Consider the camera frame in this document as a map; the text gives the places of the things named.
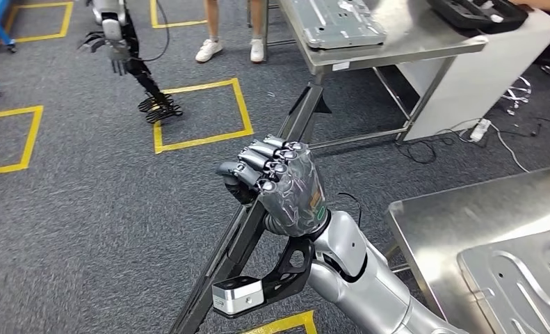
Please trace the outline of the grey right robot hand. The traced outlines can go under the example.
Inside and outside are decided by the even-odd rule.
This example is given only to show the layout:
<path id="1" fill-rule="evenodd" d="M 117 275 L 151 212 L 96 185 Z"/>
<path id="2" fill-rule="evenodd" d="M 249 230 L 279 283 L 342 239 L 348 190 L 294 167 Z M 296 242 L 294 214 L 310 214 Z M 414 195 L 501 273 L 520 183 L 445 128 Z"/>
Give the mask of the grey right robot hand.
<path id="1" fill-rule="evenodd" d="M 242 205 L 259 201 L 273 234 L 302 237 L 325 225 L 327 207 L 312 151 L 305 143 L 267 135 L 253 140 L 236 161 L 219 165 L 228 191 Z"/>

